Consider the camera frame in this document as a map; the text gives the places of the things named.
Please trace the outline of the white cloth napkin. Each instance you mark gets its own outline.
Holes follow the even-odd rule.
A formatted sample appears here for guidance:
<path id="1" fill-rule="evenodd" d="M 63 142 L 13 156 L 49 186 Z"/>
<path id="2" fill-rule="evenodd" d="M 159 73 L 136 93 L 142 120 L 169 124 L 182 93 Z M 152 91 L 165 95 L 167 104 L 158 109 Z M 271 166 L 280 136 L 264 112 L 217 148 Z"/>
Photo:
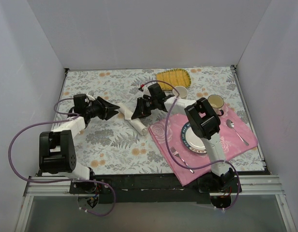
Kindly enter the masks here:
<path id="1" fill-rule="evenodd" d="M 123 103 L 121 103 L 121 102 L 119 102 L 118 103 L 118 106 L 119 106 L 119 110 L 120 110 L 120 112 L 122 113 L 122 114 L 124 114 L 124 119 L 126 120 L 126 121 L 128 121 L 130 124 L 131 124 L 131 126 L 140 134 L 140 135 L 142 135 L 142 136 L 146 136 L 147 134 L 148 134 L 148 129 L 147 129 L 147 127 L 140 121 L 140 119 L 132 119 L 132 115 L 133 115 L 133 113 L 132 113 L 132 111 L 130 111 L 129 110 L 129 108 L 125 105 L 125 104 L 123 104 Z"/>

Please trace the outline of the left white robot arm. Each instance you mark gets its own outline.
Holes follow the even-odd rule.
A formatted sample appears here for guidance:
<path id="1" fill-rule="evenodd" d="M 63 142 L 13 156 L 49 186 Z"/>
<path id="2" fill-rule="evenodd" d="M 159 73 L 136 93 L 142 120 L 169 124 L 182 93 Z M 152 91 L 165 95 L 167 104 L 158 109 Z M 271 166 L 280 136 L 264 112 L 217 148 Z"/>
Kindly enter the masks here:
<path id="1" fill-rule="evenodd" d="M 39 168 L 43 173 L 59 174 L 76 180 L 76 186 L 86 193 L 98 193 L 99 184 L 91 168 L 77 162 L 74 138 L 84 130 L 92 118 L 109 120 L 118 114 L 119 106 L 88 94 L 73 96 L 74 106 L 67 113 L 69 119 L 58 128 L 42 132 L 39 137 Z"/>

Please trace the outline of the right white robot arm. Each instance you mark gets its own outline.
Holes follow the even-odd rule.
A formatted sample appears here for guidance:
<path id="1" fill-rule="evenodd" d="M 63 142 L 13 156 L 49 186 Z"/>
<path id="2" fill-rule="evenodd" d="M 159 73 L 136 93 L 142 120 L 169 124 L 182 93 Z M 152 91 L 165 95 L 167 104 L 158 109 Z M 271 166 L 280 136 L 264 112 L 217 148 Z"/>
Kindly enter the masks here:
<path id="1" fill-rule="evenodd" d="M 168 141 L 166 148 L 171 159 L 177 166 L 186 170 L 199 170 L 210 167 L 211 182 L 218 192 L 224 192 L 229 189 L 237 174 L 234 166 L 225 159 L 225 154 L 220 143 L 220 124 L 219 116 L 215 113 L 210 103 L 205 98 L 198 100 L 186 100 L 180 97 L 179 91 L 171 84 L 162 81 L 172 87 L 177 95 L 166 95 L 159 85 L 160 81 L 148 81 L 140 86 L 138 90 L 144 91 L 145 85 L 152 83 L 149 87 L 149 95 L 144 94 L 143 97 L 137 99 L 136 108 L 131 116 L 131 119 L 144 118 L 151 115 L 151 111 L 159 109 L 167 112 L 165 120 L 164 137 L 167 138 L 167 127 L 169 116 L 172 110 L 176 113 L 187 116 L 188 122 L 194 134 L 201 139 L 205 145 L 210 163 L 200 167 L 187 167 L 179 163 L 172 155 Z"/>

